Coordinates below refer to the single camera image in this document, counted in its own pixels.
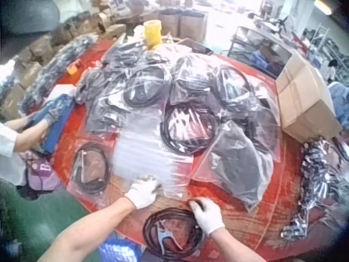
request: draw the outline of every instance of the red table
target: red table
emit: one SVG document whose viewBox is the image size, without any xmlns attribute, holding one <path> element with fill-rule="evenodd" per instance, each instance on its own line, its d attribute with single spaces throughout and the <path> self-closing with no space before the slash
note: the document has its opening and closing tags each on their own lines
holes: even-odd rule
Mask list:
<svg viewBox="0 0 349 262">
<path fill-rule="evenodd" d="M 100 60 L 103 53 L 112 44 L 112 41 L 105 40 L 94 45 L 81 57 L 83 67 L 73 76 L 67 74 L 61 77 L 58 84 L 76 84 L 84 69 L 93 66 L 95 61 Z M 275 81 L 268 76 L 230 58 L 219 57 L 230 62 L 245 74 L 252 75 L 266 82 L 273 92 L 276 93 Z M 85 114 L 86 109 L 84 106 L 75 107 L 52 158 L 53 167 L 64 184 L 68 183 L 71 174 L 74 145 L 78 139 L 86 138 L 85 135 L 78 132 Z M 193 169 L 195 169 L 198 161 L 199 159 L 196 158 Z M 247 213 L 242 203 L 237 199 L 210 183 L 192 180 L 188 186 L 188 193 L 190 197 L 205 196 L 213 199 L 222 209 L 227 229 L 238 240 L 262 254 L 266 259 L 284 258 L 292 252 L 300 253 L 306 249 L 300 245 L 301 251 L 299 251 L 299 248 L 295 248 L 290 252 L 289 248 L 285 249 L 285 247 L 288 247 L 286 242 L 279 237 L 283 226 L 289 223 L 296 210 L 300 185 L 299 163 L 299 143 L 283 134 L 281 162 L 274 163 L 273 176 L 263 200 L 251 213 Z M 110 202 L 115 201 L 123 194 L 119 178 L 112 176 L 111 183 L 107 188 Z M 97 210 L 97 207 L 91 202 L 81 198 L 78 198 L 78 200 L 88 211 L 93 212 Z M 142 236 L 142 226 L 145 219 L 151 213 L 167 207 L 188 208 L 185 202 L 159 197 L 151 207 L 135 211 L 127 217 L 116 228 L 116 231 L 137 243 L 145 244 Z M 223 258 L 213 241 L 207 239 L 201 249 L 199 258 L 194 258 L 194 260 L 223 261 Z"/>
</svg>

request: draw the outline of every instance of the factory floor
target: factory floor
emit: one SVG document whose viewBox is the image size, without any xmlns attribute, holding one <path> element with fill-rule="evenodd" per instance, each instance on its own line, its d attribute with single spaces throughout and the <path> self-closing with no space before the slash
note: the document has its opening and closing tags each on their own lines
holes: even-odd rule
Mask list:
<svg viewBox="0 0 349 262">
<path fill-rule="evenodd" d="M 22 243 L 20 261 L 35 262 L 55 237 L 87 211 L 66 191 L 29 201 L 15 187 L 0 182 L 0 221 L 6 239 Z M 98 252 L 85 261 L 99 262 Z"/>
</svg>

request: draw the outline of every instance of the gloved hand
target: gloved hand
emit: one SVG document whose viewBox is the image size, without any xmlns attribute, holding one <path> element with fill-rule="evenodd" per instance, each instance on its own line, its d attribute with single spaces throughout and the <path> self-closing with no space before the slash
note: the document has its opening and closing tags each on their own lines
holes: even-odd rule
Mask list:
<svg viewBox="0 0 349 262">
<path fill-rule="evenodd" d="M 47 120 L 49 126 L 56 123 L 60 116 L 62 115 L 63 110 L 65 109 L 66 103 L 64 99 L 58 101 L 51 101 L 49 103 L 54 103 L 53 106 L 48 110 L 44 119 Z"/>
<path fill-rule="evenodd" d="M 141 176 L 134 181 L 125 197 L 135 205 L 136 209 L 142 209 L 154 203 L 159 186 L 153 176 Z"/>
<path fill-rule="evenodd" d="M 222 221 L 220 207 L 215 202 L 209 198 L 195 198 L 195 200 L 201 203 L 203 209 L 201 209 L 200 205 L 195 201 L 189 201 L 189 205 L 195 215 L 198 225 L 206 235 L 211 234 L 216 229 L 225 227 Z"/>
</svg>

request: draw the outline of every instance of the yellow cup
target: yellow cup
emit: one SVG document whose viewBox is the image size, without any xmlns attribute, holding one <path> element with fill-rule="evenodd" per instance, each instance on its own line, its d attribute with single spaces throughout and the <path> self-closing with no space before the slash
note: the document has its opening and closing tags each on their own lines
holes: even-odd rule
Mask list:
<svg viewBox="0 0 349 262">
<path fill-rule="evenodd" d="M 147 39 L 149 48 L 155 45 L 161 44 L 161 21 L 160 20 L 149 20 L 144 22 L 144 31 Z"/>
</svg>

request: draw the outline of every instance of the worker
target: worker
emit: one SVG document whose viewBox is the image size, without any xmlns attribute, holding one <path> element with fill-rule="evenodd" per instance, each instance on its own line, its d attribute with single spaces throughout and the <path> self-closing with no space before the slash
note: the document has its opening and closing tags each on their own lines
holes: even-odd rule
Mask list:
<svg viewBox="0 0 349 262">
<path fill-rule="evenodd" d="M 57 103 L 39 123 L 24 131 L 23 128 L 36 113 L 5 124 L 0 123 L 0 179 L 15 186 L 23 186 L 26 166 L 16 152 L 24 152 L 37 145 L 52 124 L 58 121 L 64 108 L 63 102 Z"/>
<path fill-rule="evenodd" d="M 331 84 L 335 80 L 337 66 L 338 61 L 336 59 L 329 61 L 328 65 L 321 66 L 320 73 L 328 84 Z"/>
<path fill-rule="evenodd" d="M 114 228 L 136 209 L 151 205 L 157 196 L 157 181 L 151 176 L 140 177 L 124 197 L 109 207 L 87 215 L 60 233 L 38 262 L 83 261 L 98 248 Z M 220 247 L 226 261 L 265 261 L 225 229 L 220 208 L 207 198 L 197 198 L 189 205 L 198 225 Z"/>
</svg>

